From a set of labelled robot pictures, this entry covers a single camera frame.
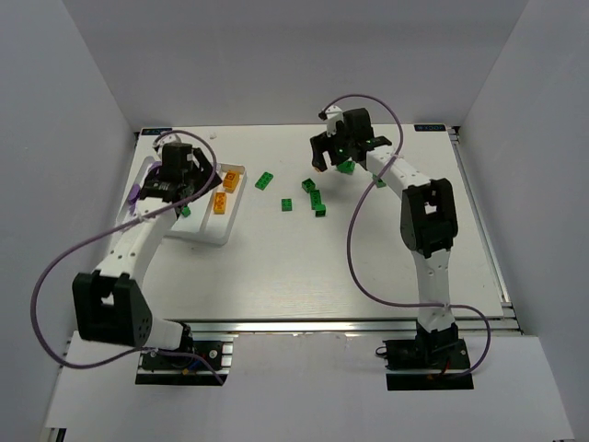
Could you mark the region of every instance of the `white panel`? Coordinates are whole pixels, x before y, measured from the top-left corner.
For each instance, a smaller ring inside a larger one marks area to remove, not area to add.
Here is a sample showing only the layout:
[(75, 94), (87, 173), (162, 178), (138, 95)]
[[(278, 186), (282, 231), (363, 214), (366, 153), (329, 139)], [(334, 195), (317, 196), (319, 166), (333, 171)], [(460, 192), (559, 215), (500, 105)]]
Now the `white panel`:
[[(50, 259), (112, 222), (133, 135), (60, 1), (2, 0), (0, 60), (0, 438), (36, 440), (58, 366), (33, 337), (30, 293)], [(41, 292), (58, 353), (74, 326), (72, 280), (97, 250), (65, 261)]]
[(589, 5), (525, 9), (462, 130), (462, 157), (517, 316), (589, 440)]
[[(134, 385), (137, 356), (65, 369), (47, 426), (66, 441), (517, 441), (572, 437), (537, 338), (493, 338), (474, 390), (387, 391), (378, 336), (240, 336), (223, 387)], [(468, 338), (472, 357), (484, 338)], [(68, 359), (120, 347), (76, 335)]]
[(315, 122), (347, 92), (459, 124), (526, 0), (64, 2), (138, 129)]
[[(247, 320), (302, 318), (415, 318), (415, 309), (386, 308), (354, 285), (345, 257), (353, 208), (372, 179), (357, 166), (353, 175), (311, 167), (309, 138), (324, 125), (223, 126), (184, 128), (211, 145), (219, 161), (242, 164), (249, 183), (229, 241), (212, 248), (164, 238), (144, 279), (143, 292), (160, 318)], [(449, 264), (452, 302), (472, 304), (501, 316), (498, 287), (475, 224), (454, 151), (445, 132), (415, 132), (405, 125), (405, 158), (433, 178), (454, 186), (458, 236)], [(375, 133), (395, 145), (398, 130), (377, 125)], [(181, 136), (184, 142), (188, 137)], [(152, 155), (153, 136), (140, 136), (130, 179)], [(274, 175), (261, 191), (254, 183), (264, 171)], [(327, 216), (316, 218), (301, 182), (321, 190)], [(281, 199), (293, 200), (282, 212)], [(400, 199), (389, 188), (373, 189), (358, 216), (352, 237), (356, 272), (365, 287), (385, 299), (417, 302), (417, 276), (400, 232)], [(456, 310), (457, 316), (473, 316)]]

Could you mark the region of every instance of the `green lego brick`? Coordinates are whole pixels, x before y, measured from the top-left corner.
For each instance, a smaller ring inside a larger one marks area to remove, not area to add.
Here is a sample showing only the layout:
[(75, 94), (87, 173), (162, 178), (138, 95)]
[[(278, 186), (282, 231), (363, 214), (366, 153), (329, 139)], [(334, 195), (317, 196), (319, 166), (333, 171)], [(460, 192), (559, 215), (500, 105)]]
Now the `green lego brick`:
[(309, 193), (311, 198), (311, 209), (315, 210), (315, 206), (321, 204), (321, 192), (317, 189)]
[(356, 163), (354, 163), (353, 161), (344, 161), (338, 167), (336, 167), (336, 169), (341, 173), (352, 174), (353, 169), (355, 167), (356, 167)]
[(315, 190), (315, 183), (310, 178), (307, 178), (306, 180), (304, 180), (302, 184), (303, 184), (303, 189), (307, 193)]
[(290, 212), (293, 210), (293, 200), (290, 198), (283, 198), (283, 212)]
[(261, 175), (260, 179), (256, 182), (255, 186), (261, 191), (263, 191), (264, 189), (266, 189), (268, 184), (270, 184), (272, 178), (274, 178), (274, 176), (270, 172), (264, 172)]
[[(373, 179), (373, 180), (376, 180), (376, 175), (375, 175), (374, 173), (372, 174), (372, 179)], [(387, 184), (386, 184), (384, 181), (382, 181), (382, 180), (378, 180), (378, 181), (376, 182), (376, 187), (377, 187), (378, 189), (380, 189), (381, 187), (386, 187), (386, 186), (387, 186)]]
[(315, 206), (315, 216), (316, 217), (325, 216), (326, 212), (327, 212), (327, 209), (325, 207), (325, 204), (317, 204)]

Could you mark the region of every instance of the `lego brick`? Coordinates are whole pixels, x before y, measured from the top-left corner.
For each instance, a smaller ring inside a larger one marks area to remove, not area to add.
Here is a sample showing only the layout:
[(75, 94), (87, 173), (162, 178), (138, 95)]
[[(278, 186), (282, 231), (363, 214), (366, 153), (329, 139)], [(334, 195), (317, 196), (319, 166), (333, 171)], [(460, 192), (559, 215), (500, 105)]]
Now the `lego brick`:
[(264, 172), (260, 179), (256, 182), (255, 186), (263, 191), (266, 189), (270, 181), (272, 181), (272, 178), (274, 178), (274, 176), (270, 172)]
[(316, 217), (325, 216), (326, 212), (327, 212), (327, 209), (325, 207), (325, 204), (317, 204), (315, 206), (315, 216)]
[(315, 206), (321, 204), (321, 192), (317, 189), (309, 193), (311, 198), (311, 209), (315, 210)]
[(315, 190), (315, 182), (313, 182), (313, 180), (311, 180), (310, 178), (307, 178), (306, 180), (304, 180), (302, 184), (303, 184), (303, 189), (307, 193)]
[(352, 175), (355, 167), (356, 163), (354, 163), (353, 161), (344, 161), (338, 167), (336, 167), (336, 169), (341, 173), (347, 173)]
[(229, 193), (232, 193), (239, 183), (239, 172), (229, 170), (223, 179), (223, 187)]
[(217, 192), (214, 195), (213, 212), (215, 215), (224, 215), (227, 206), (227, 194), (225, 192)]
[[(372, 179), (373, 179), (373, 180), (376, 180), (376, 175), (375, 175), (374, 173), (372, 174)], [(376, 182), (376, 187), (377, 187), (378, 189), (380, 189), (381, 187), (386, 187), (386, 186), (387, 186), (387, 184), (386, 184), (384, 181), (382, 181), (382, 180), (378, 180), (378, 181)]]
[(290, 198), (283, 198), (283, 212), (291, 212), (293, 210), (293, 200)]

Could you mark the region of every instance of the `metal frame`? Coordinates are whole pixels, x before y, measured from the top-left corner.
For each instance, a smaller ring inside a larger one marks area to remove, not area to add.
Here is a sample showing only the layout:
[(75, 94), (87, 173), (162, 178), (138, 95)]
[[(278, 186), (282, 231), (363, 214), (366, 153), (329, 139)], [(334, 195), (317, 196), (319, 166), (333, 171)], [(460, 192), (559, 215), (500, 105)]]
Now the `metal frame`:
[[(489, 319), (494, 336), (519, 336), (522, 334), (511, 303), (502, 303), (503, 317)], [(456, 319), (461, 336), (484, 335), (485, 324), (482, 320)], [(192, 328), (192, 337), (198, 341), (222, 341), (223, 356), (222, 369), (217, 373), (227, 375), (233, 360), (233, 341), (240, 334), (310, 334), (316, 332), (340, 332), (346, 336), (378, 335), (387, 339), (413, 339), (415, 337), (415, 319), (396, 320), (315, 320), (315, 321), (193, 321), (188, 322)], [(180, 370), (169, 370), (169, 373), (179, 373)], [(138, 374), (151, 372), (141, 368), (138, 362)], [(211, 376), (205, 370), (199, 375)]]
[(497, 255), (495, 254), (495, 249), (493, 248), (491, 243), (489, 230), (487, 229), (487, 225), (485, 224), (482, 215), (480, 214), (477, 197), (472, 191), (470, 181), (468, 180), (467, 172), (464, 168), (464, 163), (462, 162), (462, 157), (460, 156), (460, 138), (458, 137), (458, 134), (454, 129), (448, 129), (448, 135), (450, 136), (450, 143), (452, 144), (452, 148), (454, 150), (458, 170), (460, 170), (462, 181), (464, 182), (465, 188), (467, 190), (467, 196), (468, 200), (470, 201), (470, 206), (472, 207), (472, 213), (475, 216), (475, 222), (477, 223), (477, 227), (479, 228), (480, 238), (483, 242), (483, 249), (485, 250), (485, 254), (487, 255), (487, 260), (491, 265), (491, 270), (493, 273), (493, 277), (495, 279), (495, 283), (501, 290), (502, 301), (511, 302), (511, 298), (509, 297), (509, 293), (507, 292), (507, 286), (505, 285), (505, 280), (503, 279), (501, 267), (499, 266)]

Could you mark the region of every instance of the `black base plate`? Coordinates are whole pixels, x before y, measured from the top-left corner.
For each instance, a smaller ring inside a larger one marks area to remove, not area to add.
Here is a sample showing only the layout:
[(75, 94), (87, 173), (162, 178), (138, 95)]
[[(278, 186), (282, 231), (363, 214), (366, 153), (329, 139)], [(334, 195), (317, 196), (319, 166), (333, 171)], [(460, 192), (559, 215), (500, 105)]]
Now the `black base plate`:
[(470, 368), (470, 359), (468, 358), (467, 345), (463, 339), (458, 340), (458, 344), (440, 360), (439, 364), (426, 366), (422, 359), (415, 354), (415, 340), (403, 339), (385, 341), (387, 348), (387, 368), (390, 370), (416, 370), (426, 368), (439, 368), (442, 370), (450, 362), (449, 370), (466, 370)]
[(473, 390), (472, 376), (406, 375), (387, 373), (388, 391)]
[(408, 373), (411, 370), (439, 369), (442, 371), (446, 364), (448, 370), (467, 370), (470, 368), (467, 345), (464, 340), (458, 343), (449, 353), (445, 353), (433, 366), (426, 366), (422, 358), (415, 354), (415, 340), (385, 341), (387, 348), (388, 391), (419, 391), (419, 390), (473, 390), (472, 376), (465, 375), (457, 378), (455, 373), (444, 375), (428, 375), (423, 373)]

